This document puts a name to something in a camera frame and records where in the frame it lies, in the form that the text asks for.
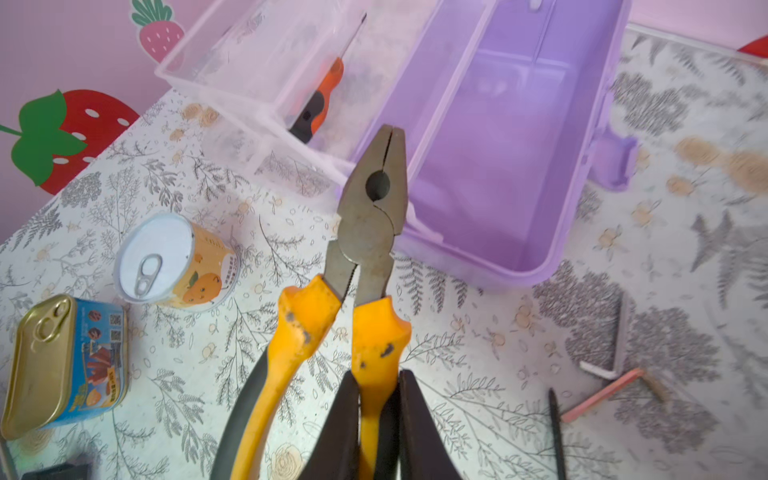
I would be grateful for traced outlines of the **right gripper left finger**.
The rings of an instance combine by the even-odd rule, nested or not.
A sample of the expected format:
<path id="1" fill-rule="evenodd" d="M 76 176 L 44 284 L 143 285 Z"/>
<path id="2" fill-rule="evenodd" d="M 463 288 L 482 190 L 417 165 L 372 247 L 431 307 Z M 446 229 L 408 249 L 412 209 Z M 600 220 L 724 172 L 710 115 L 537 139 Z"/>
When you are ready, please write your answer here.
<path id="1" fill-rule="evenodd" d="M 359 471 L 359 399 L 353 374 L 342 377 L 314 450 L 299 480 L 351 480 Z"/>

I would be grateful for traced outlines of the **small orange black screwdriver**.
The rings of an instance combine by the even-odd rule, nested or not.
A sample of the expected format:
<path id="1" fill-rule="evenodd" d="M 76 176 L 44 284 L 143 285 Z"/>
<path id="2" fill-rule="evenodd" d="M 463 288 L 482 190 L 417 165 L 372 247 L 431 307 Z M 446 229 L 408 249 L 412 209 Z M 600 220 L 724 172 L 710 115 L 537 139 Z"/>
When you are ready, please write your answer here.
<path id="1" fill-rule="evenodd" d="M 341 54 L 333 62 L 329 71 L 305 105 L 302 113 L 297 117 L 290 128 L 290 133 L 302 143 L 308 144 L 325 122 L 330 107 L 331 95 L 340 84 L 344 75 L 345 65 L 343 62 L 343 55 L 365 24 L 366 19 L 367 13 L 364 13 L 361 17 L 360 24 L 352 34 L 352 37 L 342 49 Z"/>

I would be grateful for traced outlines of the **yellow handled combination pliers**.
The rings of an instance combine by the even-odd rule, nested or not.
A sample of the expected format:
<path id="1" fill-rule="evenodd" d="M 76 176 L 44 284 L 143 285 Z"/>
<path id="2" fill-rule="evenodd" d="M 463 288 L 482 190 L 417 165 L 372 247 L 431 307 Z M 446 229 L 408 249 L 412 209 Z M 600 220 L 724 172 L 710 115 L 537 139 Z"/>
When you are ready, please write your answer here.
<path id="1" fill-rule="evenodd" d="M 276 331 L 246 380 L 226 423 L 213 479 L 255 479 L 278 406 L 300 366 L 323 343 L 351 287 L 356 289 L 350 372 L 359 386 L 356 479 L 391 479 L 399 456 L 400 358 L 412 327 L 386 292 L 392 248 L 408 205 L 405 133 L 383 125 L 341 194 L 337 237 L 322 273 L 285 288 Z"/>

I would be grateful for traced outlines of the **large orange handled screwdriver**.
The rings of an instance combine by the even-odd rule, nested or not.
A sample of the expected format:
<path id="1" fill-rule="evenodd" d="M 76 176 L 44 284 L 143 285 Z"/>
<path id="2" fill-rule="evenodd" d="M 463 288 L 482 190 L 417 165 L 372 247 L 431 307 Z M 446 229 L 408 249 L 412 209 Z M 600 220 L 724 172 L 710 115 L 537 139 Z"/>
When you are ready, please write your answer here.
<path id="1" fill-rule="evenodd" d="M 559 480 L 567 480 L 567 467 L 562 438 L 560 411 L 557 395 L 553 388 L 548 389 L 548 405 L 557 478 Z"/>

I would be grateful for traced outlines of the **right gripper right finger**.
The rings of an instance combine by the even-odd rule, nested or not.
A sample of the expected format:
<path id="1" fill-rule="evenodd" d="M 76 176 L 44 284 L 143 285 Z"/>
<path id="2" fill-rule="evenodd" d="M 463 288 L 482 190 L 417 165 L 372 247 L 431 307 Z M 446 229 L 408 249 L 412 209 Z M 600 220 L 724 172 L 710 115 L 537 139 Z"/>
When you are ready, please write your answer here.
<path id="1" fill-rule="evenodd" d="M 399 374 L 399 460 L 403 480 L 461 480 L 410 370 Z"/>

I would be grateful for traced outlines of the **purple plastic tool box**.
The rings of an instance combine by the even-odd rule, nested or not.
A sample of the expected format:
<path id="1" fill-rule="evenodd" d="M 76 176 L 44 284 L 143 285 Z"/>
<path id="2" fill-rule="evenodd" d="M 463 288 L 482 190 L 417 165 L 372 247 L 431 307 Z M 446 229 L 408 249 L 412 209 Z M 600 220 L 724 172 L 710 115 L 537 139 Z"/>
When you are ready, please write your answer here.
<path id="1" fill-rule="evenodd" d="M 405 133 L 397 249 L 475 286 L 549 278 L 587 181 L 623 191 L 610 128 L 627 1 L 216 1 L 156 73 L 221 115 L 204 153 L 319 211 L 377 130 Z M 308 144 L 290 128 L 341 54 Z"/>

